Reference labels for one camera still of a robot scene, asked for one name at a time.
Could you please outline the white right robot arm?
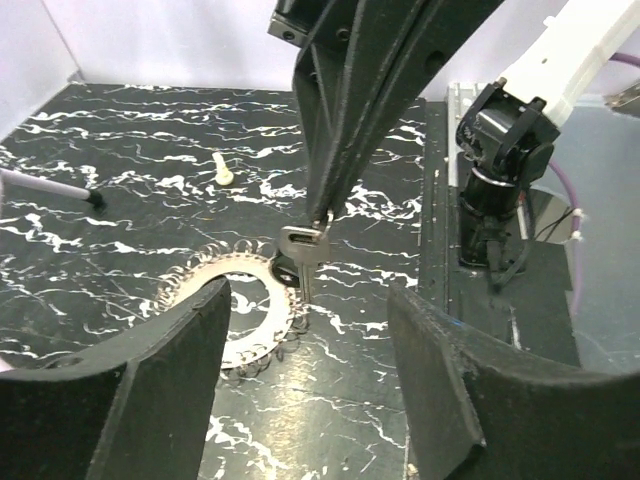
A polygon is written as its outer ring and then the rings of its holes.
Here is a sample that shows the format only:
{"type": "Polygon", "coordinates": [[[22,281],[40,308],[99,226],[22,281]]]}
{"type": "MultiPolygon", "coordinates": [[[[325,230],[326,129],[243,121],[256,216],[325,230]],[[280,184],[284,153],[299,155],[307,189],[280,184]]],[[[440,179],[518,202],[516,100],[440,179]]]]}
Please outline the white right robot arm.
{"type": "MultiPolygon", "coordinates": [[[[307,214],[321,234],[408,106],[497,9],[494,1],[326,1],[297,56],[293,91],[309,155],[307,214]]],[[[461,260],[501,290],[505,225],[545,172],[577,99],[638,28],[635,1],[569,1],[459,121],[471,162],[461,260]]]]}

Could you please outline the small beige peg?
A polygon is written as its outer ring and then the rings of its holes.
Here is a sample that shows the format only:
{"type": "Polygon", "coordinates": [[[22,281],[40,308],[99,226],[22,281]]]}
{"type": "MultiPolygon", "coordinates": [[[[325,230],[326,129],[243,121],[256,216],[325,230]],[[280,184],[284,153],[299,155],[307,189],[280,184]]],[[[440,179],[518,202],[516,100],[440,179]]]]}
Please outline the small beige peg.
{"type": "Polygon", "coordinates": [[[215,151],[212,153],[212,159],[215,163],[215,182],[219,186],[230,186],[234,182],[234,174],[226,165],[223,155],[215,151]]]}

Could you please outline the plain silver key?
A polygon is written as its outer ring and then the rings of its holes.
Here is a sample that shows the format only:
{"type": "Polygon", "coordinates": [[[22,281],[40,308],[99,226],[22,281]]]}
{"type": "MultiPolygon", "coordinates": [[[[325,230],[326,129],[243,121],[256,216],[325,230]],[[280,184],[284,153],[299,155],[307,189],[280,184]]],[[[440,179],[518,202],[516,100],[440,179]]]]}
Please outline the plain silver key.
{"type": "Polygon", "coordinates": [[[301,297],[309,306],[313,300],[313,282],[318,267],[330,259],[329,231],[334,214],[327,211],[324,220],[310,226],[287,225],[280,229],[279,249],[298,270],[301,297]]]}

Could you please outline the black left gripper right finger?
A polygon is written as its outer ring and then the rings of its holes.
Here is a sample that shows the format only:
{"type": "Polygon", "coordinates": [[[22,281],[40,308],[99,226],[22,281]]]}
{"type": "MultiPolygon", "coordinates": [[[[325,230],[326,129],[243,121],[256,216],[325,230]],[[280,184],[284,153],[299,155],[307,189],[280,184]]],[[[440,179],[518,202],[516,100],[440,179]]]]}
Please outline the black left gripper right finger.
{"type": "Polygon", "coordinates": [[[387,318],[423,479],[635,479],[639,377],[514,348],[392,285],[387,318]]]}

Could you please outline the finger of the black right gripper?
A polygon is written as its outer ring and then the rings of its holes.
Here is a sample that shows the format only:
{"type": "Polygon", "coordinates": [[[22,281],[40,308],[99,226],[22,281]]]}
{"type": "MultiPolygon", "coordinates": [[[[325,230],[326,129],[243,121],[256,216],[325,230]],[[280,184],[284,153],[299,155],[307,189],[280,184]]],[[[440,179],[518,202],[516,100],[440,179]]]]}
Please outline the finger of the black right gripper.
{"type": "Polygon", "coordinates": [[[298,55],[293,87],[309,157],[312,221],[340,210],[349,164],[399,39],[398,1],[330,1],[298,55]]]}
{"type": "Polygon", "coordinates": [[[397,53],[373,110],[367,117],[356,158],[349,164],[339,214],[371,155],[404,111],[451,57],[499,7],[497,1],[398,1],[397,53]]]}

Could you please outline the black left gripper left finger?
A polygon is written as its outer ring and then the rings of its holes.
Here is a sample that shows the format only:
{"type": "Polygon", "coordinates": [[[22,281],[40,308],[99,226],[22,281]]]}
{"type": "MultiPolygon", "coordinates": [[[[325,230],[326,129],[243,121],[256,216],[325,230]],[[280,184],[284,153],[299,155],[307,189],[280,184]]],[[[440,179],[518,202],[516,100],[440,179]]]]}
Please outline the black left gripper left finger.
{"type": "Polygon", "coordinates": [[[231,313],[224,277],[146,323],[1,376],[5,479],[194,479],[231,313]]]}

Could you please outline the white perforated music stand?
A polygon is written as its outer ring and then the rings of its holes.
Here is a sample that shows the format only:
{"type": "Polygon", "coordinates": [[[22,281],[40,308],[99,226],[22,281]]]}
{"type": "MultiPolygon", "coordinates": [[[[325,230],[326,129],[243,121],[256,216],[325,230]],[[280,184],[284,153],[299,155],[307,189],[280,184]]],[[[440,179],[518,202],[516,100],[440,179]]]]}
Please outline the white perforated music stand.
{"type": "Polygon", "coordinates": [[[106,207],[103,195],[95,189],[85,189],[64,183],[38,178],[13,170],[1,169],[1,184],[5,183],[27,189],[52,193],[89,203],[96,211],[106,207]]]}

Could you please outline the key with black tag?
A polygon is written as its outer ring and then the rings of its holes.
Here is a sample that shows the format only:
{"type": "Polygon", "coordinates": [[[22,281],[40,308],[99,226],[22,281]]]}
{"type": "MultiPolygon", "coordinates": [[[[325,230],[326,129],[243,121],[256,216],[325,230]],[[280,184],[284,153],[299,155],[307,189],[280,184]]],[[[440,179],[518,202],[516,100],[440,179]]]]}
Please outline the key with black tag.
{"type": "Polygon", "coordinates": [[[287,288],[300,287],[299,270],[295,262],[286,255],[278,252],[271,259],[270,272],[277,282],[287,288]]]}

